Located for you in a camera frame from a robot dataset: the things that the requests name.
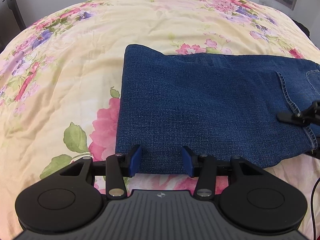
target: floral bedsheet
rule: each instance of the floral bedsheet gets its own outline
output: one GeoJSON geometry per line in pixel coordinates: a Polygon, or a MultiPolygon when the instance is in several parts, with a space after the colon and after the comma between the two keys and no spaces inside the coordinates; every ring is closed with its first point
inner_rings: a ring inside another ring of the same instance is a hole
{"type": "MultiPolygon", "coordinates": [[[[26,187],[82,156],[114,154],[124,50],[270,54],[320,63],[320,51],[278,10],[247,0],[89,0],[31,25],[0,54],[0,239],[21,232],[14,202],[26,187]]],[[[320,162],[301,155],[267,169],[308,201],[320,162]]],[[[138,174],[129,192],[190,189],[185,175],[138,174]]],[[[219,178],[217,192],[227,186],[219,178]]],[[[104,178],[95,187],[105,192],[104,178]]],[[[320,229],[319,192],[315,215],[320,229]]],[[[312,237],[310,210],[300,231],[312,237]]]]}

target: wire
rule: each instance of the wire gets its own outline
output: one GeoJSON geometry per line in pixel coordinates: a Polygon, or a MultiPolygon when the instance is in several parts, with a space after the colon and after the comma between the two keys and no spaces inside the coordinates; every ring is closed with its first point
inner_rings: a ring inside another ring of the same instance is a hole
{"type": "Polygon", "coordinates": [[[311,218],[312,218],[312,226],[313,226],[313,240],[317,240],[316,239],[316,221],[315,221],[315,212],[313,210],[313,197],[316,191],[316,187],[318,186],[320,182],[320,178],[317,180],[317,182],[315,183],[315,185],[313,186],[312,192],[311,192],[311,218]]]}

